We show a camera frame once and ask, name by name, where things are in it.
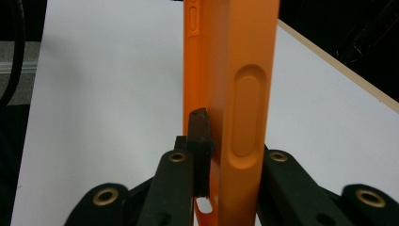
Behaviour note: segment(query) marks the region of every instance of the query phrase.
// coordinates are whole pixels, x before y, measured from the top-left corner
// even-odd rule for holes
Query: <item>metal screw hole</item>
[[[113,187],[107,187],[99,190],[93,197],[95,205],[103,206],[114,202],[119,195],[119,192]]]
[[[363,203],[376,208],[382,208],[386,205],[385,200],[371,190],[358,189],[356,191],[356,197],[358,197],[358,199]]]

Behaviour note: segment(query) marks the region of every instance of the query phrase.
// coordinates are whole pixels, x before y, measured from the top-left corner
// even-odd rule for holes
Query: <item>white surface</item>
[[[182,3],[50,0],[12,225],[62,225],[91,188],[153,176],[182,128]],[[267,145],[321,186],[399,200],[399,116],[279,29]]]
[[[341,194],[366,184],[399,201],[399,115],[279,29],[266,144]]]

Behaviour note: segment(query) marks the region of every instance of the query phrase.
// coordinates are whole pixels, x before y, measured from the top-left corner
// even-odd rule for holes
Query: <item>phone case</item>
[[[254,224],[278,13],[278,0],[184,0],[184,134],[206,107],[217,145],[199,225]]]

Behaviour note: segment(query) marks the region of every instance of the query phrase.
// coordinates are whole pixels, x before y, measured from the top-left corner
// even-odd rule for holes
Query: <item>bolt hole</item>
[[[185,155],[182,153],[173,153],[169,156],[169,160],[172,162],[183,162],[185,160]]]
[[[274,152],[271,153],[269,156],[271,159],[275,160],[276,162],[285,162],[288,159],[287,155],[285,155],[284,153]]]
[[[109,192],[109,191],[107,191],[107,192],[101,194],[101,195],[99,196],[99,199],[100,199],[101,201],[107,201],[107,200],[111,199],[111,197],[112,197],[112,193]]]
[[[98,206],[108,205],[114,202],[119,195],[119,192],[113,188],[108,187],[99,190],[93,197],[93,203]]]
[[[334,226],[335,220],[327,214],[318,214],[316,216],[317,221],[325,226]]]
[[[371,191],[371,190],[365,190],[365,189],[358,189],[356,191],[356,196],[360,201],[362,201],[365,204],[368,204],[370,206],[376,207],[376,208],[382,208],[385,206],[385,200],[379,196],[377,193]]]

